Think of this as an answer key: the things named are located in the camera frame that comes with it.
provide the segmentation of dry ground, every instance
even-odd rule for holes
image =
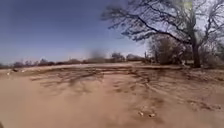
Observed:
[[[0,72],[5,128],[223,128],[224,72],[88,65]]]

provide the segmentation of distant tree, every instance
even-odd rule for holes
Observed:
[[[23,62],[15,62],[13,64],[13,68],[22,68],[22,67],[24,67]]]
[[[90,53],[90,58],[85,60],[84,63],[105,63],[106,55],[102,50],[93,50]]]
[[[31,67],[33,66],[32,61],[26,61],[24,64],[25,67]]]
[[[112,53],[111,59],[112,59],[112,62],[124,62],[125,61],[125,57],[119,52]]]
[[[142,60],[144,60],[144,58],[140,57],[138,55],[128,54],[126,56],[126,60],[127,61],[142,61]]]
[[[41,59],[38,66],[47,66],[48,65],[48,61],[45,59]]]
[[[35,61],[34,63],[33,63],[33,66],[38,66],[39,65],[39,61]]]
[[[199,48],[224,36],[224,0],[127,0],[102,14],[134,41],[165,35],[192,48],[194,67]]]
[[[68,64],[80,64],[81,61],[77,60],[77,59],[70,59],[68,62]]]
[[[7,67],[6,65],[0,63],[0,69],[5,69],[6,67]]]

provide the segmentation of dirt path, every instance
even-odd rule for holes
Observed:
[[[56,86],[52,80],[58,78],[1,79],[0,121],[4,127],[223,128],[222,110],[196,111],[169,97],[169,93],[146,91],[145,85],[129,75],[104,75],[101,80],[88,78],[73,86],[66,82]]]

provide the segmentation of debris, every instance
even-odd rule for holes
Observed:
[[[155,116],[156,116],[155,113],[149,114],[149,117],[155,117]]]
[[[138,114],[140,115],[140,116],[144,116],[144,113],[143,112],[138,112]]]

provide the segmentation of bush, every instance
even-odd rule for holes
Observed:
[[[151,46],[155,60],[162,64],[179,64],[183,53],[183,46],[168,37],[157,37]]]

